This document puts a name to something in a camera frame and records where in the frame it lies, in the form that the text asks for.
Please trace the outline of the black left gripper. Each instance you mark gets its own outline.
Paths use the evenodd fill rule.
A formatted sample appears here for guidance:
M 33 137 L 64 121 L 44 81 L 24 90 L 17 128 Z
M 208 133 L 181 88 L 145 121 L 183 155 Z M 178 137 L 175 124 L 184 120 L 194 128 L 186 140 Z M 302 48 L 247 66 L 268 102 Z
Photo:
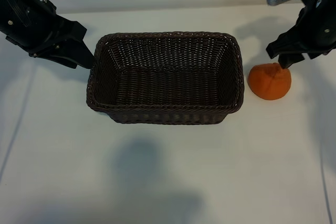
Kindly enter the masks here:
M 57 15 L 49 0 L 1 0 L 1 32 L 31 57 L 51 57 L 72 69 L 93 66 L 93 54 L 83 42 L 86 28 Z

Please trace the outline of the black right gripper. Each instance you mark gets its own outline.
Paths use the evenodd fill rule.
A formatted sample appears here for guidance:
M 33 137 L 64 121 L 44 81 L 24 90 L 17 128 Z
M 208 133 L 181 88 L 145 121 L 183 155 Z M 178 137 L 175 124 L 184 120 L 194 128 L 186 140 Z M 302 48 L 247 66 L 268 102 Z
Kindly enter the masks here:
M 296 24 L 271 42 L 268 56 L 279 58 L 282 69 L 304 60 L 327 55 L 335 48 L 335 0 L 310 0 L 301 9 Z

